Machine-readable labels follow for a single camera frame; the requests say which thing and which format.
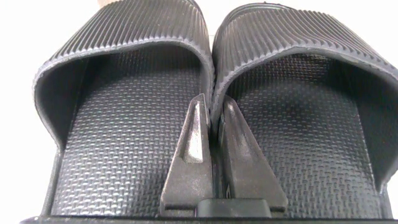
black slide sandal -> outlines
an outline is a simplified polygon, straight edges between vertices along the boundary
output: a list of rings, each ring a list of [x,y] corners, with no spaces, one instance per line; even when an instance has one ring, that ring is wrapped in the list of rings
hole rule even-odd
[[[192,98],[213,64],[191,0],[102,8],[44,66],[37,111],[58,144],[44,215],[154,217]]]
[[[213,61],[213,132],[222,131],[227,94],[286,193],[285,217],[392,218],[385,188],[398,156],[392,65],[336,19],[273,4],[231,12]]]

ribbed strap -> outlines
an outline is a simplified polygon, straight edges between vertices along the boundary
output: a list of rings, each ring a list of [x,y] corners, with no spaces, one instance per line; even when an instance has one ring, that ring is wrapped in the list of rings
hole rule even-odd
[[[224,95],[236,77],[252,66],[289,54],[326,55],[398,77],[396,68],[329,15],[261,8],[258,4],[252,10],[242,11],[230,13],[233,17],[226,18],[213,46],[217,81],[211,108],[212,124],[218,123]]]
[[[192,0],[124,0],[108,4],[40,68],[35,82],[47,70],[70,60],[151,43],[180,45],[200,58],[208,74],[201,91],[209,102],[214,68],[208,31]]]
[[[39,69],[34,98],[44,125],[62,148],[86,64],[93,56],[150,45],[175,45],[201,62],[200,93],[210,107],[214,67],[203,15],[193,0],[123,0],[100,9]]]

woven texture pattern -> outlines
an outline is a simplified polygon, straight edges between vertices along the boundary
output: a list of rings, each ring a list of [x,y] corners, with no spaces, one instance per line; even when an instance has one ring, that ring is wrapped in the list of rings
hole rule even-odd
[[[89,65],[52,215],[154,217],[200,62],[177,47],[105,57]]]
[[[286,193],[291,218],[380,218],[355,102],[336,61],[294,55],[228,89]]]
[[[380,70],[397,73],[368,44],[335,18],[294,9],[257,9],[231,18],[213,47],[217,83],[212,121],[218,120],[226,89],[240,75],[237,71],[289,49],[322,49],[370,63]]]

